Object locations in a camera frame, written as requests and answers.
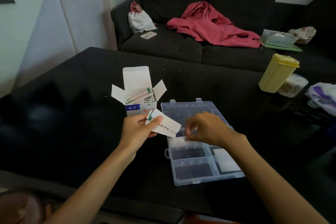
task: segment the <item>table top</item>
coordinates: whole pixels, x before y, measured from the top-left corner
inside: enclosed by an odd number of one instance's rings
[[[112,84],[123,89],[122,68],[145,65],[152,84],[163,79],[167,88],[158,106],[212,101],[325,218],[336,220],[336,183],[325,178],[330,156],[303,167],[283,161],[319,127],[287,116],[275,94],[258,88],[263,74],[245,70],[88,48],[0,99],[0,169],[79,187],[120,139],[126,112],[111,97]],[[246,178],[176,187],[166,148],[165,136],[148,139],[110,195],[239,222],[271,221]]]

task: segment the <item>green cutting board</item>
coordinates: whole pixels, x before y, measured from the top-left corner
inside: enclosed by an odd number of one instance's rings
[[[264,44],[262,42],[263,47],[266,48],[271,48],[271,49],[277,49],[277,50],[284,50],[284,51],[291,51],[291,52],[302,52],[302,49],[300,49],[299,47],[297,47],[295,44],[292,45],[292,47],[288,48],[288,47],[280,47],[280,46],[275,46],[275,45],[270,45],[270,44]]]

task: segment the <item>person's left hand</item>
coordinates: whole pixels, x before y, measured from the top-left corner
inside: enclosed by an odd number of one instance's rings
[[[147,138],[156,136],[152,132],[163,120],[162,116],[156,117],[151,123],[145,125],[147,114],[141,114],[124,119],[123,130],[118,145],[119,149],[127,150],[129,154],[134,155],[143,145]]]

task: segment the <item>yellow lid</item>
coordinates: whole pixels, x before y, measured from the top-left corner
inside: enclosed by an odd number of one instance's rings
[[[291,56],[284,56],[280,54],[274,54],[273,58],[276,59],[276,61],[281,64],[281,65],[286,65],[286,66],[293,66],[293,67],[300,67],[299,64],[300,62]]]

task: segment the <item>plastic storage case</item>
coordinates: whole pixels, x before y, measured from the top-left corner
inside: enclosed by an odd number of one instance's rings
[[[284,37],[274,36],[277,33],[283,35]],[[298,38],[289,33],[264,29],[260,40],[264,44],[290,48],[298,40]]]
[[[196,113],[204,111],[213,113],[221,118],[231,129],[233,129],[214,104],[210,101],[202,101],[197,98],[196,102],[161,104],[162,112],[182,125],[176,137],[184,136],[184,125],[186,119]],[[214,149],[221,149],[200,142],[177,141],[176,138],[167,137],[168,149],[165,151],[166,158],[170,159],[173,172],[174,184],[176,186],[198,184],[217,180],[244,177],[242,171],[222,172],[214,154]]]

